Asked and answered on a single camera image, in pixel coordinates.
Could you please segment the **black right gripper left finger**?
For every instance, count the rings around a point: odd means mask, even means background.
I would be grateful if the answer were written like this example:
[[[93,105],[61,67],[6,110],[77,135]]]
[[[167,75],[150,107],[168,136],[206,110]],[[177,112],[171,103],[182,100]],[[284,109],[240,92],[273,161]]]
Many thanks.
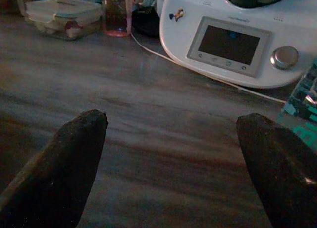
[[[107,116],[93,109],[64,124],[0,195],[3,228],[74,228],[101,158]]]

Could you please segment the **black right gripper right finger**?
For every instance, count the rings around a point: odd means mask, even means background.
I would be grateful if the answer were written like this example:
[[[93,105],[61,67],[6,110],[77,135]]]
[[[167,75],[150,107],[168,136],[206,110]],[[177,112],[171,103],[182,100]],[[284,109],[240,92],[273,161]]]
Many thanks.
[[[290,129],[257,113],[238,117],[247,169],[275,228],[317,226],[317,156]]]

